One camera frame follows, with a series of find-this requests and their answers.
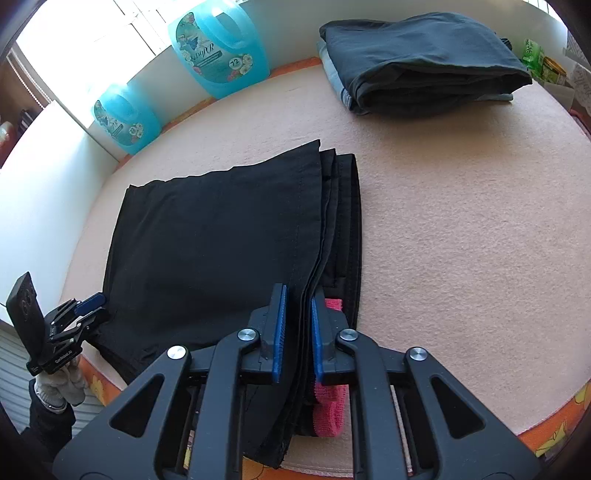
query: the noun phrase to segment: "dark gray garment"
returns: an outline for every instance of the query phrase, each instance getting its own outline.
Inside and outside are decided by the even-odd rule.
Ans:
[[[490,28],[459,14],[333,21],[320,27],[320,36],[351,110],[429,116],[532,83]]]
[[[318,48],[318,55],[320,56],[320,60],[322,60],[322,66],[324,67],[326,77],[328,78],[333,90],[340,98],[340,101],[343,102],[343,105],[345,105],[345,107],[347,107],[347,110],[356,113],[357,115],[365,115],[366,113],[369,113],[363,110],[359,105],[357,105],[357,103],[354,102],[351,98],[351,95],[349,95],[347,89],[343,87],[343,83],[340,81],[339,74],[337,73],[335,66],[332,63],[332,60],[330,59],[329,53],[326,50],[326,42],[324,40],[319,40],[316,43],[316,48]],[[476,99],[476,101],[478,102],[486,100],[492,100],[497,102],[511,102],[513,100],[513,94],[486,94]]]

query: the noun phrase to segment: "white glove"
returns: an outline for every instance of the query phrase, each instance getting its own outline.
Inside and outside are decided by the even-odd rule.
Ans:
[[[35,378],[35,393],[43,406],[55,413],[62,413],[70,403],[84,402],[86,380],[78,367],[80,355],[53,374],[41,372]]]

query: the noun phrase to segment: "silver screw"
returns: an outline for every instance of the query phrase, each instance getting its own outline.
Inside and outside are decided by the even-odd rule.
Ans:
[[[168,357],[172,358],[173,360],[178,360],[179,358],[184,357],[185,353],[187,353],[187,349],[181,345],[172,346],[166,352]]]
[[[416,360],[417,362],[422,362],[429,356],[427,351],[419,346],[412,347],[409,352],[410,358]]]
[[[339,336],[341,337],[341,340],[352,342],[354,340],[357,340],[359,334],[357,333],[357,330],[353,330],[352,328],[346,328],[345,330],[341,330],[339,332]]]
[[[243,328],[238,332],[238,338],[245,342],[250,342],[250,340],[254,340],[256,338],[256,330],[252,328]]]

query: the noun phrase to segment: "yellow container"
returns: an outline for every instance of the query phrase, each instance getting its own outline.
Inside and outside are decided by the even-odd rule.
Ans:
[[[564,85],[566,81],[566,71],[550,57],[544,59],[542,64],[542,80],[546,82],[555,83],[557,85]]]

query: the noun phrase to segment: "blue detergent bottle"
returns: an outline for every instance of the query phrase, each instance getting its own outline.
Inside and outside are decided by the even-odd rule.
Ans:
[[[235,24],[222,24],[222,18]],[[198,4],[169,24],[168,34],[186,69],[215,98],[269,76],[269,62],[256,28],[232,0]]]
[[[145,99],[127,85],[111,85],[92,108],[96,122],[127,153],[136,154],[155,140],[160,121]]]

